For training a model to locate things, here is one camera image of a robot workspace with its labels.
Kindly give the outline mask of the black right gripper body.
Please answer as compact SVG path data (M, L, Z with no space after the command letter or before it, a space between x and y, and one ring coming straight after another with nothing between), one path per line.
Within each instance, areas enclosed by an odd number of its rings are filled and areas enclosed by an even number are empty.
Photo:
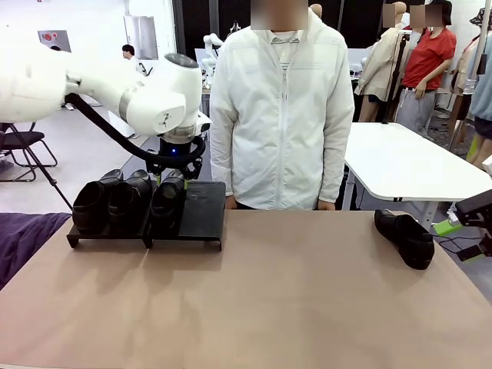
M487 190L471 198L456 203L455 214L463 226L491 226L492 190Z

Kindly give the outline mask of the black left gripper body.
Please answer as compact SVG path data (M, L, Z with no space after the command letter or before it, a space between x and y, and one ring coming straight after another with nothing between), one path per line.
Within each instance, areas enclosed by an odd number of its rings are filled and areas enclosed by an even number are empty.
M157 152L151 155L164 158L161 161L146 161L147 172L163 178L166 170L176 171L177 176L182 175L185 180L198 179L202 168L202 156L204 154L204 139L201 136L193 138L191 142L184 144L172 144L160 139Z

